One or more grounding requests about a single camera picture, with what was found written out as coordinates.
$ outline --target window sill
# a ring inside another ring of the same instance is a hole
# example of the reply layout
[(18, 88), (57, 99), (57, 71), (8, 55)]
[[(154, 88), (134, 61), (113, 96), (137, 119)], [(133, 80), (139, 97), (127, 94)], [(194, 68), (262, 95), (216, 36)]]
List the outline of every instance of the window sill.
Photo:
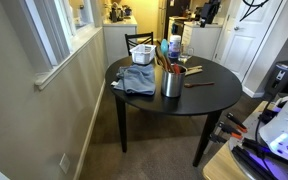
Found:
[(38, 89), (43, 90), (101, 29), (102, 27), (95, 28), (93, 25), (87, 25), (79, 29), (77, 35), (72, 38), (73, 52), (61, 64), (53, 66), (50, 72), (37, 74), (35, 85)]

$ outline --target refrigerator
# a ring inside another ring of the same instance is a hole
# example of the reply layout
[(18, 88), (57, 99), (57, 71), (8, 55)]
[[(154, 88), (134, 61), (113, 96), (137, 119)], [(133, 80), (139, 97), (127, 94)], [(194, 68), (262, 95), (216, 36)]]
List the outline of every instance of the refrigerator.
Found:
[(182, 16), (190, 0), (159, 0), (157, 20), (157, 41), (167, 39), (169, 17)]

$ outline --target bottle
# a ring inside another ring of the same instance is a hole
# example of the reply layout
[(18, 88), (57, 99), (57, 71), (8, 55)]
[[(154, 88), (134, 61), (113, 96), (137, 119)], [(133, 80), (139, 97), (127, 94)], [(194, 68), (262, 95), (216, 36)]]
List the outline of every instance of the bottle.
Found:
[(169, 58), (178, 58), (180, 55), (181, 49), (181, 36), (180, 35), (171, 35), (170, 44), (168, 46), (168, 57)]
[(112, 8), (112, 21), (117, 22), (117, 14), (114, 8)]

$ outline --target floor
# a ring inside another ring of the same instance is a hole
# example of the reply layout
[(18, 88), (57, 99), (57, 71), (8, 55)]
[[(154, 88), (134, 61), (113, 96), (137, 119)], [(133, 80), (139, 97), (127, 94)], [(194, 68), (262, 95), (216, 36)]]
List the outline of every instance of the floor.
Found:
[[(231, 112), (243, 121), (260, 102), (243, 94), (238, 103), (223, 111), (220, 120), (230, 123), (224, 115)], [(165, 116), (132, 106), (127, 106), (127, 112), (128, 152), (122, 153), (115, 99), (106, 88), (80, 180), (203, 179), (203, 166), (222, 145), (213, 145), (199, 166), (192, 166), (206, 116)]]

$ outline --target beige wall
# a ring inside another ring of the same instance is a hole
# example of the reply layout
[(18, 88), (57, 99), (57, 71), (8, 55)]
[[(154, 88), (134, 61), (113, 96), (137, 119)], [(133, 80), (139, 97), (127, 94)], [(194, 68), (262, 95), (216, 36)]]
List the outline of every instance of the beige wall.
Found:
[[(0, 4), (0, 171), (10, 179), (73, 179), (104, 81), (103, 31), (43, 90)], [(59, 167), (63, 153), (68, 174)]]

